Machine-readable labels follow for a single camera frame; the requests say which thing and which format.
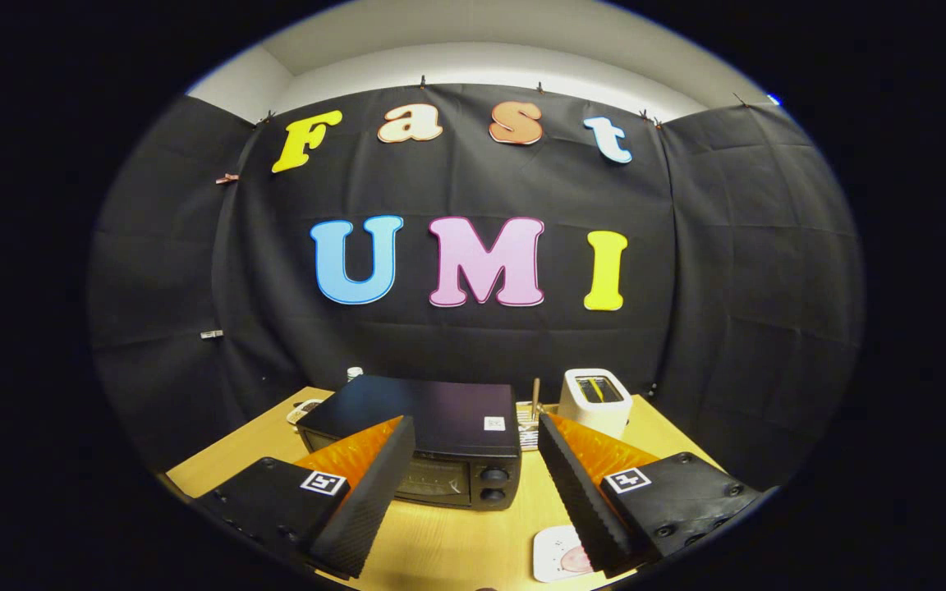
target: black fabric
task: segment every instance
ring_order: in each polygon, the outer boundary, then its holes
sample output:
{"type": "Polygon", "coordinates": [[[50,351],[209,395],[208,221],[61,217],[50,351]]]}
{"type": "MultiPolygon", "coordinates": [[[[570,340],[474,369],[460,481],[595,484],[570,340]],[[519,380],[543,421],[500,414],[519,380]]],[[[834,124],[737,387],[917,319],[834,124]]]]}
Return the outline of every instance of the black fabric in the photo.
{"type": "MultiPolygon", "coordinates": [[[[461,285],[469,291],[465,279],[461,285]]],[[[616,108],[533,89],[372,90],[274,116],[256,130],[182,98],[132,154],[105,203],[91,262],[91,340],[139,449],[168,469],[283,397],[337,389],[346,368],[507,383],[556,401],[563,371],[612,370],[737,478],[781,483],[821,437],[859,350],[860,243],[842,191],[778,108],[721,108],[657,131],[616,108]],[[531,146],[488,135],[502,101],[540,106],[531,146]],[[433,104],[444,131],[384,144],[399,105],[433,104]],[[303,166],[272,173],[293,121],[342,111],[303,166]],[[586,117],[626,131],[602,156],[586,117]],[[225,186],[224,172],[241,180],[225,186]],[[396,214],[397,279],[376,302],[319,292],[316,223],[347,220],[349,277],[371,273],[364,220],[396,214]],[[540,306],[439,308],[433,218],[469,218],[489,246],[504,221],[544,221],[540,306]],[[586,233],[627,236],[623,307],[589,311],[586,233]],[[203,341],[199,333],[222,329],[203,341]]],[[[495,286],[497,292],[500,284],[495,286]]]]}
{"type": "Polygon", "coordinates": [[[225,188],[251,135],[197,98],[166,109],[122,166],[94,228],[87,307],[106,396],[151,468],[253,418],[227,390],[210,265],[225,188]]]}
{"type": "Polygon", "coordinates": [[[822,154],[778,108],[681,117],[662,140],[678,268],[653,404],[765,489],[822,437],[855,367],[859,236],[822,154]]]}
{"type": "Polygon", "coordinates": [[[215,281],[229,373],[240,389],[258,388],[261,373],[301,373],[337,389],[346,367],[391,378],[504,383],[530,399],[556,401],[564,370],[607,367],[627,384],[654,377],[673,295],[673,211],[658,132],[640,117],[578,98],[533,89],[440,85],[382,89],[331,98],[273,117],[251,150],[236,202],[218,243],[227,264],[215,281]],[[544,138],[531,146],[500,144],[488,134],[492,107],[518,100],[540,106],[544,138]],[[380,142],[383,115],[428,103],[443,133],[428,142],[380,142]],[[339,109],[308,163],[272,173],[295,120],[339,109]],[[634,162],[602,156],[587,117],[605,116],[627,131],[634,162]],[[397,233],[397,280],[383,299],[363,306],[328,300],[315,280],[316,223],[347,220],[347,273],[371,273],[364,220],[404,218],[397,233]],[[469,218],[489,247],[508,218],[544,221],[538,240],[538,285],[544,303],[507,307],[470,298],[434,307],[439,248],[429,223],[469,218]],[[622,254],[620,310],[589,311],[590,231],[616,231],[622,254]]]}

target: black border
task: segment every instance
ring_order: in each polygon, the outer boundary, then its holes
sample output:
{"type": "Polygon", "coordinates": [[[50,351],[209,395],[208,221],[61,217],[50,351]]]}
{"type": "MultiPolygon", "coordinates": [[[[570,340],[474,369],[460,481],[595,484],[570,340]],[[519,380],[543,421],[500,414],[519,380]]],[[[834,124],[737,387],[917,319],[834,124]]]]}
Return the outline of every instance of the black border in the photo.
{"type": "MultiPolygon", "coordinates": [[[[826,440],[743,527],[650,584],[941,588],[922,567],[935,539],[915,535],[919,506],[889,478],[908,474],[903,426],[922,425],[916,405],[942,375],[923,337],[946,343],[946,307],[922,298],[946,285],[946,3],[621,4],[784,101],[849,194],[867,268],[864,350],[826,440]],[[883,281],[923,273],[908,291],[883,281]]],[[[214,64],[325,5],[0,3],[0,586],[300,588],[145,472],[94,377],[83,292],[101,195],[147,125],[214,64]]],[[[943,440],[946,411],[930,414],[943,440]]],[[[942,466],[941,447],[916,460],[942,466]]],[[[934,479],[946,489],[946,472],[934,479]]]]}

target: white toaster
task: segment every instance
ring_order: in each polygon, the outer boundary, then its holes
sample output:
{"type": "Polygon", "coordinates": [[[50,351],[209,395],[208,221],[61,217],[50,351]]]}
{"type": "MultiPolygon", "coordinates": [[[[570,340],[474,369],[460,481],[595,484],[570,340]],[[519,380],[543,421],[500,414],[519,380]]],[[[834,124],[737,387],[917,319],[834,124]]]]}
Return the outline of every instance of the white toaster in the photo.
{"type": "Polygon", "coordinates": [[[634,405],[630,392],[607,369],[569,369],[564,373],[557,415],[613,438],[622,437],[634,405]]]}

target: letter u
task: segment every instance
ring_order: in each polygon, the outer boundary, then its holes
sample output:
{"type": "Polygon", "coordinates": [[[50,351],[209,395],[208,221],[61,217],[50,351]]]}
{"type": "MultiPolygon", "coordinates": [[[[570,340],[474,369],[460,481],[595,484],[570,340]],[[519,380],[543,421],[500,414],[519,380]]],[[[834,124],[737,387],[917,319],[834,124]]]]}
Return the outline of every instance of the letter u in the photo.
{"type": "Polygon", "coordinates": [[[352,281],[345,273],[346,236],[352,224],[332,220],[312,226],[309,235],[316,243],[316,283],[319,290],[339,304],[370,304],[382,299],[397,279],[397,231],[404,227],[404,218],[378,216],[364,222],[371,234],[371,277],[352,281]]]}

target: oven door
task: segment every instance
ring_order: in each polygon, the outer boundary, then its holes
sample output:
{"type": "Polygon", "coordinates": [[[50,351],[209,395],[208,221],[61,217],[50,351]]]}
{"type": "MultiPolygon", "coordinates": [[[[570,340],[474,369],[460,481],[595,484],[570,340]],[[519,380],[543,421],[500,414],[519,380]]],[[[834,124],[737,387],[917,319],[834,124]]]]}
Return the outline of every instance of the oven door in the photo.
{"type": "Polygon", "coordinates": [[[397,487],[397,498],[431,505],[470,505],[470,469],[465,461],[413,457],[408,474],[397,487]]]}

